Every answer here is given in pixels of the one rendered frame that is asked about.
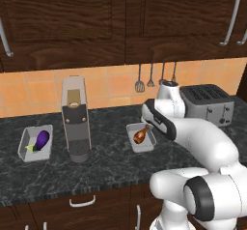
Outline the brown chicken drumstick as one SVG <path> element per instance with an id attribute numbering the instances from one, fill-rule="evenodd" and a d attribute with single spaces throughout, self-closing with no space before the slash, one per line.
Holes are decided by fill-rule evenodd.
<path id="1" fill-rule="evenodd" d="M 137 131 L 134 136 L 133 136 L 133 140 L 136 144 L 141 144 L 145 137 L 146 137 L 146 132 L 148 130 L 149 126 L 145 125 L 145 127 L 139 131 Z"/>

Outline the grey container with drumstick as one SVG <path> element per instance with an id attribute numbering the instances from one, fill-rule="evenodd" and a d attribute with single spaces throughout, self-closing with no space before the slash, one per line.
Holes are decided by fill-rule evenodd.
<path id="1" fill-rule="evenodd" d="M 142 143 L 137 144 L 134 141 L 134 134 L 137 131 L 143 129 L 145 125 L 146 125 L 145 123 L 136 123 L 136 124 L 129 124 L 126 126 L 128 138 L 132 146 L 132 150 L 135 153 L 150 152 L 154 149 L 154 146 L 156 144 L 156 139 L 152 133 L 152 125 L 149 125 L 147 132 L 146 132 L 145 139 Z"/>

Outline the purple eggplant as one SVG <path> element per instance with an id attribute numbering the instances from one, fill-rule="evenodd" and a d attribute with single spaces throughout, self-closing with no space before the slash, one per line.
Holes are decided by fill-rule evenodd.
<path id="1" fill-rule="evenodd" d="M 34 146 L 34 150 L 40 151 L 45 146 L 45 144 L 48 142 L 49 136 L 50 136 L 50 134 L 48 131 L 42 130 L 37 137 L 37 141 L 36 141 L 36 144 Z"/>

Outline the grey container with eggplant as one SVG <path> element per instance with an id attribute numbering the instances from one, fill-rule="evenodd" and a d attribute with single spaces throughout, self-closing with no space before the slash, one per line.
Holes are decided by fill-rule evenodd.
<path id="1" fill-rule="evenodd" d="M 44 145 L 44 147 L 37 152 L 33 152 L 27 150 L 26 147 L 28 145 L 34 145 L 36 143 L 37 137 L 42 130 L 46 130 L 49 133 L 49 140 Z M 44 125 L 39 127 L 27 127 L 24 129 L 19 146 L 18 146 L 18 156 L 24 162 L 38 161 L 38 160 L 46 160 L 50 158 L 51 147 L 52 147 L 52 139 L 53 139 L 53 126 L 52 125 Z"/>

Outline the hanging slotted spatula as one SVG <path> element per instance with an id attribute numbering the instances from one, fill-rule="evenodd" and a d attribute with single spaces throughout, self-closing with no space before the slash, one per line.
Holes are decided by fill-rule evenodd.
<path id="1" fill-rule="evenodd" d="M 136 93 L 145 92 L 145 83 L 141 80 L 141 72 L 138 72 L 138 79 L 135 82 L 135 92 Z"/>

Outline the hanging metal fork tool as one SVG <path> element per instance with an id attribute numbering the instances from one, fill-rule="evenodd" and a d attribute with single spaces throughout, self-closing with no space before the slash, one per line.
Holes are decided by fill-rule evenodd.
<path id="1" fill-rule="evenodd" d="M 151 63 L 150 79 L 149 79 L 149 81 L 147 83 L 148 87 L 154 87 L 154 82 L 152 80 L 152 72 L 153 72 L 153 63 Z"/>

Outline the hanging metal ladle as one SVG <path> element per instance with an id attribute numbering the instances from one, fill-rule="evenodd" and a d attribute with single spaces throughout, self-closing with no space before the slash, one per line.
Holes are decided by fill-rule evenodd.
<path id="1" fill-rule="evenodd" d="M 165 72 L 165 62 L 162 64 L 162 72 L 161 72 L 161 77 L 158 81 L 159 85 L 164 81 L 164 72 Z"/>

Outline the grey coffee machine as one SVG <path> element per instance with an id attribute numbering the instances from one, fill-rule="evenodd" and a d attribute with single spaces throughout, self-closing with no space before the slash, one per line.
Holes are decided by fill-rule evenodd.
<path id="1" fill-rule="evenodd" d="M 63 80 L 62 117 L 70 159 L 84 162 L 92 150 L 85 79 L 71 75 Z"/>

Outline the silver toaster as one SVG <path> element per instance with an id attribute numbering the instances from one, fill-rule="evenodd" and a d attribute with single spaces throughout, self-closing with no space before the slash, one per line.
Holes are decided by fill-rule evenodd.
<path id="1" fill-rule="evenodd" d="M 228 126 L 233 119 L 234 100 L 214 84 L 182 86 L 186 118 L 205 119 L 218 127 Z"/>

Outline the dark wood drawer front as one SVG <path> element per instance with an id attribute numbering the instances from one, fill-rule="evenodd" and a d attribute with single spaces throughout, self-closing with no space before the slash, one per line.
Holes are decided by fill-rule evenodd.
<path id="1" fill-rule="evenodd" d="M 73 203 L 91 201 L 95 204 L 72 208 Z M 38 229 L 43 230 L 128 230 L 129 227 L 129 189 L 113 188 L 98 192 L 70 195 L 30 204 Z"/>

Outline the dark wood base cupboard door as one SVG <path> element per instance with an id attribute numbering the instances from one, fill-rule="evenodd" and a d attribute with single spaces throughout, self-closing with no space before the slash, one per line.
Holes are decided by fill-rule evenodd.
<path id="1" fill-rule="evenodd" d="M 148 184 L 132 186 L 130 189 L 129 230 L 137 226 L 137 206 L 140 206 L 140 230 L 150 230 L 151 223 L 158 217 L 162 209 L 162 200 L 156 199 Z"/>

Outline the dark wood wall cupboard door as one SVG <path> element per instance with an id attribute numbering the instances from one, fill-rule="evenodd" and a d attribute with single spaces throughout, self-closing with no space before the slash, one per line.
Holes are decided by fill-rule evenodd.
<path id="1" fill-rule="evenodd" d="M 125 0 L 0 0 L 4 72 L 124 62 Z"/>
<path id="2" fill-rule="evenodd" d="M 241 0 L 239 8 L 239 28 L 240 28 L 240 41 L 247 29 L 247 0 Z M 239 55 L 241 57 L 247 57 L 247 41 L 245 44 L 238 47 Z"/>
<path id="3" fill-rule="evenodd" d="M 235 0 L 126 0 L 128 64 L 222 59 Z"/>

